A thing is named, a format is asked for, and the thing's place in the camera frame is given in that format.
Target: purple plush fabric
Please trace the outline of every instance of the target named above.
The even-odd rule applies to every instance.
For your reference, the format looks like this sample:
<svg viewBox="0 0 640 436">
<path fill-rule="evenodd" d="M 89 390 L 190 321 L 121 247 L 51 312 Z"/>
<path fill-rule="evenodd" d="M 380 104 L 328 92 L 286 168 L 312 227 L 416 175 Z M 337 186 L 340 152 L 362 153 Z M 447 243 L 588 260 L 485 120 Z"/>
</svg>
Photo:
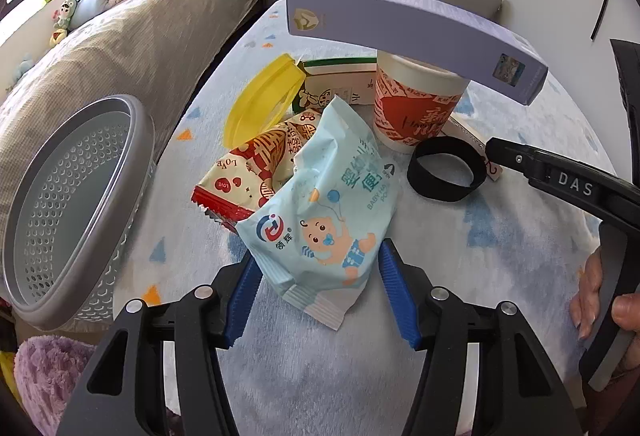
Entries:
<svg viewBox="0 0 640 436">
<path fill-rule="evenodd" d="M 66 337 L 31 337 L 15 356 L 22 404 L 44 436 L 55 436 L 66 402 L 95 346 Z"/>
</svg>

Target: gray basket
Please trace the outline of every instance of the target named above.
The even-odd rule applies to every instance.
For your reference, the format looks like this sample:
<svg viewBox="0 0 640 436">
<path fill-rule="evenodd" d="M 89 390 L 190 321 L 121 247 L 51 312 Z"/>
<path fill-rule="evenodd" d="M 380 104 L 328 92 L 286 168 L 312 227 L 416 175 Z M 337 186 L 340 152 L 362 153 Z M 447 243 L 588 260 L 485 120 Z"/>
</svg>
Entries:
<svg viewBox="0 0 640 436">
<path fill-rule="evenodd" d="M 55 330 L 108 322 L 127 232 L 155 168 L 154 126 L 127 95 L 98 100 L 47 140 L 15 194 L 2 266 L 15 311 Z"/>
</svg>

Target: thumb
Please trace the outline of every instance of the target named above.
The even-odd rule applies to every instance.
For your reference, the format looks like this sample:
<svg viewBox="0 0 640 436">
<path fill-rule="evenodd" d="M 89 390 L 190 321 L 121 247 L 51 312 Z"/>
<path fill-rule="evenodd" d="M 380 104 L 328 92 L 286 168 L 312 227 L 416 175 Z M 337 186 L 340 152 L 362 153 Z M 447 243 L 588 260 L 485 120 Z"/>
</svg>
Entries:
<svg viewBox="0 0 640 436">
<path fill-rule="evenodd" d="M 640 332 L 640 294 L 620 295 L 613 301 L 611 316 L 626 331 Z"/>
</svg>

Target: light blue package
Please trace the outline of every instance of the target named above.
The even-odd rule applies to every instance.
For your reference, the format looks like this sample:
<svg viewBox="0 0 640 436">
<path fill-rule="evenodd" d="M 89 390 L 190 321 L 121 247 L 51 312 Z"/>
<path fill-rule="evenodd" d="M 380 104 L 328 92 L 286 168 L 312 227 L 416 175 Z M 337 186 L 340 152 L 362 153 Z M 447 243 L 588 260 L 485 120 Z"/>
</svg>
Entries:
<svg viewBox="0 0 640 436">
<path fill-rule="evenodd" d="M 337 330 L 394 213 L 395 167 L 337 96 L 294 162 L 293 177 L 236 229 L 278 295 Z"/>
</svg>

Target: black rubber band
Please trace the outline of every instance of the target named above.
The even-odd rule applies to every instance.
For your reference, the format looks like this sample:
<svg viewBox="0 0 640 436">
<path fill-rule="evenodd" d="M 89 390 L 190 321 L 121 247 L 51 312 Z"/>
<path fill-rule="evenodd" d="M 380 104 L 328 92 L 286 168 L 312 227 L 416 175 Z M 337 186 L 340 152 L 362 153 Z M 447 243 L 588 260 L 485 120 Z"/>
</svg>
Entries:
<svg viewBox="0 0 640 436">
<path fill-rule="evenodd" d="M 468 165 L 474 180 L 468 187 L 441 180 L 418 163 L 418 159 L 430 154 L 451 154 Z M 484 159 L 467 142 L 452 136 L 437 136 L 418 143 L 409 162 L 406 178 L 418 194 L 439 201 L 459 201 L 476 190 L 486 178 Z"/>
</svg>

